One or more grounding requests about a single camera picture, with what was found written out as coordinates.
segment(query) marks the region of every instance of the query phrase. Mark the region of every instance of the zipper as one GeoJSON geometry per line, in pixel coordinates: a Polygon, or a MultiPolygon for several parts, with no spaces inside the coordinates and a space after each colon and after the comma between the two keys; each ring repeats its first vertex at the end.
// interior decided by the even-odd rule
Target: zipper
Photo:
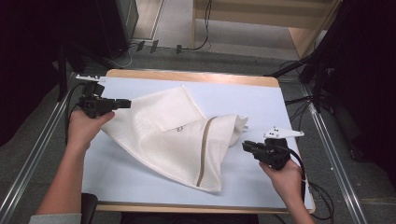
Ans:
{"type": "Polygon", "coordinates": [[[206,154],[206,142],[207,142],[207,135],[209,134],[209,128],[210,124],[212,123],[212,120],[215,119],[211,118],[210,120],[207,121],[205,128],[204,128],[204,134],[202,136],[202,144],[201,144],[201,169],[199,172],[198,176],[198,181],[196,186],[200,187],[202,179],[204,178],[204,172],[205,172],[205,154],[206,154]]]}

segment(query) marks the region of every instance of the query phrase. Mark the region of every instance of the white tabletop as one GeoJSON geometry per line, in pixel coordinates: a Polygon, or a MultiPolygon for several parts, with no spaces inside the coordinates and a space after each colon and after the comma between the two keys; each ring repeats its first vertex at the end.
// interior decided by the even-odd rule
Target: white tabletop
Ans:
{"type": "MultiPolygon", "coordinates": [[[[248,130],[221,164],[220,193],[191,189],[155,173],[99,132],[85,159],[83,192],[95,194],[100,203],[141,204],[148,211],[151,205],[285,210],[258,161],[242,149],[245,140],[263,142],[263,134],[274,126],[291,129],[280,88],[125,77],[107,77],[101,84],[106,87],[102,96],[113,99],[134,99],[184,85],[207,117],[246,116],[248,130]]],[[[287,140],[298,153],[295,140],[287,140]]],[[[308,189],[304,201],[307,209],[315,208],[308,189]]]]}

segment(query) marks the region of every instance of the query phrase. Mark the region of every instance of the black cable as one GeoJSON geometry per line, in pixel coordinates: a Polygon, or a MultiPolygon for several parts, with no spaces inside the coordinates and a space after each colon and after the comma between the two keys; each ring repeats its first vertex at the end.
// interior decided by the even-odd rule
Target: black cable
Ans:
{"type": "Polygon", "coordinates": [[[298,61],[296,60],[291,60],[291,61],[285,61],[282,64],[279,65],[278,70],[280,71],[280,69],[282,69],[282,66],[285,65],[286,63],[297,63],[298,61]]]}
{"type": "Polygon", "coordinates": [[[300,121],[299,121],[299,123],[298,123],[297,131],[300,131],[300,130],[301,130],[301,124],[302,124],[302,121],[303,121],[303,115],[304,115],[304,113],[305,113],[305,110],[306,110],[311,104],[312,104],[312,100],[308,101],[308,103],[305,104],[305,107],[304,107],[303,111],[300,113],[301,116],[300,116],[300,121]]]}
{"type": "Polygon", "coordinates": [[[313,96],[305,96],[305,97],[294,99],[294,100],[288,100],[288,101],[285,101],[285,105],[291,105],[291,104],[295,104],[295,103],[298,103],[301,101],[312,100],[313,98],[314,98],[313,96]]]}
{"type": "Polygon", "coordinates": [[[329,210],[329,216],[328,217],[317,217],[313,214],[312,217],[317,218],[319,220],[327,220],[329,219],[330,222],[333,224],[334,223],[334,203],[332,201],[332,198],[330,197],[329,193],[323,189],[322,187],[318,186],[317,184],[314,184],[312,182],[308,182],[309,185],[311,186],[312,189],[316,190],[318,192],[319,198],[326,204],[328,210],[329,210]],[[326,198],[322,196],[321,192],[325,193],[327,198],[330,200],[330,204],[327,202],[326,198]]]}
{"type": "Polygon", "coordinates": [[[76,88],[78,86],[83,86],[84,83],[78,83],[76,86],[74,86],[69,93],[67,94],[67,98],[66,98],[66,109],[64,110],[64,136],[65,136],[65,143],[67,144],[67,139],[68,139],[68,131],[69,131],[69,122],[70,122],[70,115],[71,112],[69,114],[69,106],[70,106],[70,100],[72,98],[72,95],[74,93],[74,91],[76,90],[76,88]]]}
{"type": "Polygon", "coordinates": [[[308,100],[308,101],[306,101],[303,105],[301,105],[300,107],[298,107],[297,110],[294,112],[294,114],[289,118],[289,119],[290,119],[290,122],[293,122],[294,119],[295,119],[297,116],[299,116],[301,113],[303,113],[303,112],[306,110],[306,108],[307,108],[310,104],[312,104],[312,101],[311,101],[311,100],[308,100]]]}
{"type": "Polygon", "coordinates": [[[279,220],[282,224],[286,224],[286,222],[277,214],[274,214],[274,217],[277,218],[277,220],[279,220]]]}
{"type": "Polygon", "coordinates": [[[271,147],[276,147],[276,148],[278,148],[278,149],[285,150],[285,151],[289,152],[289,153],[290,153],[295,159],[297,159],[297,161],[300,163],[300,168],[301,168],[301,180],[302,180],[302,182],[301,182],[301,197],[302,197],[303,202],[304,202],[304,199],[305,199],[305,185],[306,185],[306,182],[305,182],[305,181],[306,181],[306,176],[305,176],[304,164],[303,164],[303,162],[302,162],[300,156],[299,156],[295,151],[293,151],[293,150],[291,150],[291,149],[289,149],[289,148],[286,148],[286,147],[280,147],[280,146],[276,146],[276,145],[269,145],[269,146],[271,146],[271,147]]]}
{"type": "MultiPolygon", "coordinates": [[[[195,48],[195,49],[185,48],[185,49],[182,49],[182,50],[198,50],[198,49],[201,49],[206,44],[206,42],[208,41],[208,39],[209,39],[209,20],[210,20],[210,12],[212,10],[212,1],[213,0],[209,0],[207,2],[206,10],[205,10],[205,18],[204,18],[204,20],[205,20],[205,28],[206,28],[206,37],[205,37],[204,43],[200,47],[195,48]]],[[[158,47],[158,49],[175,49],[175,48],[158,47]]]]}

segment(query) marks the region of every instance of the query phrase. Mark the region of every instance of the person's right hand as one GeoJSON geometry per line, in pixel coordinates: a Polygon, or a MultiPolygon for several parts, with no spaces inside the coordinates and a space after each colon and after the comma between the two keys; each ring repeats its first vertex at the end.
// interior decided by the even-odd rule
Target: person's right hand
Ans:
{"type": "Polygon", "coordinates": [[[115,113],[111,111],[101,117],[91,119],[82,110],[73,111],[70,117],[67,147],[85,152],[102,125],[113,119],[114,116],[115,113]]]}
{"type": "Polygon", "coordinates": [[[281,170],[275,170],[260,162],[260,167],[271,178],[273,186],[283,201],[301,199],[301,168],[293,160],[288,160],[281,170]]]}

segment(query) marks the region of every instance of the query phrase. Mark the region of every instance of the white cloth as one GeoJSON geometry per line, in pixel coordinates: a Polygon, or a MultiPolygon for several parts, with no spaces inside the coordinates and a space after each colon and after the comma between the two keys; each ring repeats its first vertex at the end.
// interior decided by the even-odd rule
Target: white cloth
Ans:
{"type": "Polygon", "coordinates": [[[220,164],[248,118],[207,119],[184,86],[132,100],[102,130],[152,170],[186,186],[221,191],[220,164]]]}

